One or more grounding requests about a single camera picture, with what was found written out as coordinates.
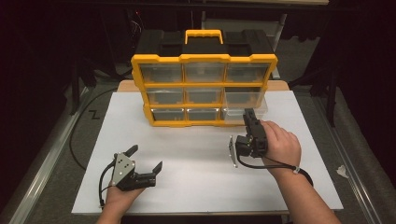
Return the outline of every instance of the white paper sheet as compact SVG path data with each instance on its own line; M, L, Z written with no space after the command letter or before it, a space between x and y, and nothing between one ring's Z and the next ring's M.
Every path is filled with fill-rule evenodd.
M328 171L305 123L292 91L265 93L272 120L295 133L301 143L301 167L312 177L315 189L331 209L342 209ZM200 214L287 211L275 180L266 170L242 165L234 168L228 141L245 135L244 127L151 127L143 114L139 92L113 93L87 172L72 213L99 214L98 183L115 152L132 145L138 173L149 173L163 161L157 186L146 189L128 214ZM249 159L257 162L260 159ZM104 180L104 187L111 175Z

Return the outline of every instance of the yellow organizer case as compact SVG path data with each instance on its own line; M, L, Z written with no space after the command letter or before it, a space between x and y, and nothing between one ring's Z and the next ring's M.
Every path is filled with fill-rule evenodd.
M145 30L131 62L152 126L229 126L265 112L277 57L260 30Z

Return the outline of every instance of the hand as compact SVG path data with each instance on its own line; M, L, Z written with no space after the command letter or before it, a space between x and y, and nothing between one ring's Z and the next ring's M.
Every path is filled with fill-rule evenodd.
M106 204L97 223L120 223L125 212L144 190L122 191L117 187L108 188Z
M300 143L293 133L280 128L276 123L272 121L262 121L262 126L267 134L268 140L268 152L266 157L274 161L262 158L265 165L279 165L275 161L281 161L283 163L299 166L301 159L301 146ZM271 175L274 176L276 181L282 178L284 175L293 175L290 169L268 169Z

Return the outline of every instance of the person's right hand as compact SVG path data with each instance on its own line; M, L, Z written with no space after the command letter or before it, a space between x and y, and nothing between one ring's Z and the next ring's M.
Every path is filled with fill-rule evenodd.
M262 121L262 126L267 135L268 140L268 152L265 157L274 160L268 160L262 158L265 165L279 165L275 161L281 161L283 163L299 166L301 159L301 146L296 135L280 128L276 123L272 121ZM276 181L285 175L293 175L291 169L268 169L271 175L274 176Z

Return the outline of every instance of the person's left hand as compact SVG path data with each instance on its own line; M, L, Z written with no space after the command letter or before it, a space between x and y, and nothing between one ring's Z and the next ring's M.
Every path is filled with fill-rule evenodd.
M122 191L117 187L108 188L105 207L97 223L120 223L125 212L144 190Z

